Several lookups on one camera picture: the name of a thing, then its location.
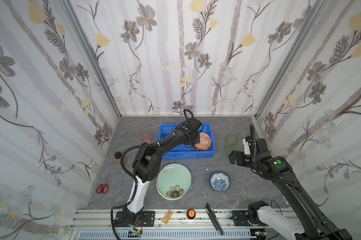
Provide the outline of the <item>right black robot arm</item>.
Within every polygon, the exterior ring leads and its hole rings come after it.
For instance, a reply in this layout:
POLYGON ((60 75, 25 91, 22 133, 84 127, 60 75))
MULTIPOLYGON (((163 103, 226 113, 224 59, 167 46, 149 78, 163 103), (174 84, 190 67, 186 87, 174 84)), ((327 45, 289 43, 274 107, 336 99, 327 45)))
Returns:
POLYGON ((318 207, 298 181, 292 167, 281 156, 272 157, 264 139, 246 137, 249 153, 232 151, 231 164, 250 168, 264 180, 271 181, 283 194, 299 219, 287 219, 264 201, 248 206, 250 224, 270 226, 287 240, 351 240, 346 229, 339 229, 318 207))

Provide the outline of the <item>blue white patterned bowl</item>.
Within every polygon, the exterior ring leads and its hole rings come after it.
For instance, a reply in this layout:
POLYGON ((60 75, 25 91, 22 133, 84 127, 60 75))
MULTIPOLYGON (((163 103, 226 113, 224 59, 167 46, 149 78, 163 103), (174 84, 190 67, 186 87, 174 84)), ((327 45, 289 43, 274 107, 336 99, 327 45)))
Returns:
POLYGON ((214 191, 224 193, 229 190, 231 179, 228 174, 218 171, 210 176, 209 185, 214 191))

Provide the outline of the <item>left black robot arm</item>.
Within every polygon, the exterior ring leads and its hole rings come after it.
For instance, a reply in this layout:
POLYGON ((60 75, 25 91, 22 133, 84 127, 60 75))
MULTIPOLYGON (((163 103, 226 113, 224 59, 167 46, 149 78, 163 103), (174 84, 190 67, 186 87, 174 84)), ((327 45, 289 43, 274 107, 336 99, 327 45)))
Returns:
POLYGON ((136 226, 141 221, 148 186, 159 174, 163 156, 180 145, 191 146, 199 143, 202 130, 202 122, 190 117, 157 143, 133 146, 122 153, 123 159, 128 152, 138 150, 132 163, 132 172, 125 167, 123 160, 120 161, 122 169, 133 179, 128 201, 111 208, 112 210, 122 209, 123 220, 126 224, 136 226))

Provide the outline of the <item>red patterned bowl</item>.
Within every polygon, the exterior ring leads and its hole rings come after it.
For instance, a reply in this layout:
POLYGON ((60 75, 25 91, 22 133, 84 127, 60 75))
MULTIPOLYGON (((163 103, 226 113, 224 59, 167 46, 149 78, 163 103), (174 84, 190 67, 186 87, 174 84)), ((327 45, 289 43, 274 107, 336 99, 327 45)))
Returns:
POLYGON ((212 140, 210 135, 206 133, 199 134, 199 143, 195 144, 193 148, 196 151, 209 151, 211 149, 212 140))

